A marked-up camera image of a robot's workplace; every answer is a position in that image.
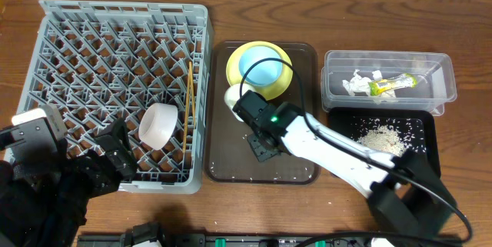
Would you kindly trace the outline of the white bowl with food residue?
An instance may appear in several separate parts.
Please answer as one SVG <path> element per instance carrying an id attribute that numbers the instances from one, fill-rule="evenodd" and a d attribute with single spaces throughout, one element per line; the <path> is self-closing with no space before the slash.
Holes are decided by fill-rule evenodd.
<path id="1" fill-rule="evenodd" d="M 242 122 L 242 119 L 235 113 L 233 112 L 233 107 L 236 104 L 236 102 L 240 98 L 240 83 L 232 85 L 230 88 L 228 88 L 224 94 L 224 103 L 226 106 L 230 109 L 234 117 L 239 121 Z M 256 92 L 253 86 L 245 83 L 242 85 L 242 92 L 245 93 L 247 91 L 253 91 Z"/>

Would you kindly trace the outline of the white cup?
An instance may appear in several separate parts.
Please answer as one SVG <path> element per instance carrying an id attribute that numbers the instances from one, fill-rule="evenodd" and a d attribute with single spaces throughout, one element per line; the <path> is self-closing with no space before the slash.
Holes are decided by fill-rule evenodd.
<path id="1" fill-rule="evenodd" d="M 175 105 L 155 103 L 145 111 L 138 136 L 152 149 L 162 149 L 171 138 L 177 121 L 178 108 Z"/>

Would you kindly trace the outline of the wooden chopstick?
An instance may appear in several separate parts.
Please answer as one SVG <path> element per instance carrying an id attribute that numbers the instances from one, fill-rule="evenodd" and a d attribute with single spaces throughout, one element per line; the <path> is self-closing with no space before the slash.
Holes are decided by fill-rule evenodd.
<path id="1" fill-rule="evenodd" d="M 188 89 L 190 90 L 191 95 L 191 114 L 193 119 L 193 126 L 196 127 L 196 116 L 195 116 L 195 94 L 194 94 L 194 69 L 193 63 L 189 62 L 188 75 L 190 78 Z"/>
<path id="2" fill-rule="evenodd" d="M 183 133 L 183 146 L 182 146 L 182 152 L 183 155 L 186 153 L 186 145 L 187 145 L 187 136 L 188 136 L 188 117 L 189 117 L 189 108 L 190 108 L 190 92 L 191 89 L 190 87 L 192 86 L 192 81 L 193 81 L 193 75 L 192 75 L 192 61 L 188 62 L 188 81 L 187 81 L 187 87 L 186 87 L 186 94 L 185 94 L 185 110 L 184 110 L 184 133 Z"/>

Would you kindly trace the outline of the white tissue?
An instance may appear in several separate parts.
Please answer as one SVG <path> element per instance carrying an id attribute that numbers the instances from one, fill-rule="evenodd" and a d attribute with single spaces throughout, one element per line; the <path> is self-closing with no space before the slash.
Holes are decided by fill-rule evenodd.
<path id="1" fill-rule="evenodd" d="M 357 93 L 365 93 L 369 97 L 375 98 L 387 98 L 389 102 L 391 102 L 394 98 L 396 98 L 395 90 L 390 90 L 382 93 L 378 96 L 371 96 L 369 82 L 377 82 L 383 79 L 382 73 L 380 70 L 376 70 L 372 72 L 372 78 L 362 77 L 358 74 L 359 69 L 356 69 L 353 73 L 353 77 L 350 81 L 343 80 L 342 85 L 344 89 L 347 91 L 349 96 L 355 96 Z"/>

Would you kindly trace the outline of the green yellow snack wrapper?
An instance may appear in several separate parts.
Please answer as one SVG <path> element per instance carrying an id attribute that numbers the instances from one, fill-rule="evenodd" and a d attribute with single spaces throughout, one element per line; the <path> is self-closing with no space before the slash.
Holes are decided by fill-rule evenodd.
<path id="1" fill-rule="evenodd" d="M 377 82 L 369 82 L 368 85 L 371 96 L 378 96 L 390 90 L 413 88 L 417 85 L 417 80 L 413 75 L 403 73 L 393 78 L 381 79 Z"/>

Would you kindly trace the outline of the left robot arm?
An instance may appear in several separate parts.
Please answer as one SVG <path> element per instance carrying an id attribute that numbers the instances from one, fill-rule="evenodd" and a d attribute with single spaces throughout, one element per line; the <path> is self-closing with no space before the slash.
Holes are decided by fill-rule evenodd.
<path id="1" fill-rule="evenodd" d="M 14 158 L 1 162 L 3 246 L 70 246 L 86 223 L 89 200 L 135 177 L 138 165 L 123 119 L 95 141 L 103 155 L 90 149 L 70 159 L 67 140 L 56 138 L 46 118 L 1 130 L 1 148 Z"/>

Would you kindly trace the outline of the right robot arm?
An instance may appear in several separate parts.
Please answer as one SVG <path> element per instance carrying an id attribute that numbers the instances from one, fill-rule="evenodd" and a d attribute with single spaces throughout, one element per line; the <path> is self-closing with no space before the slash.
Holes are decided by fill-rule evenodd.
<path id="1" fill-rule="evenodd" d="M 452 245 L 438 233 L 457 203 L 425 155 L 397 156 L 364 146 L 321 124 L 303 105 L 272 105 L 246 91 L 227 106 L 266 148 L 307 159 L 343 179 L 366 198 L 372 216 L 393 241 Z"/>

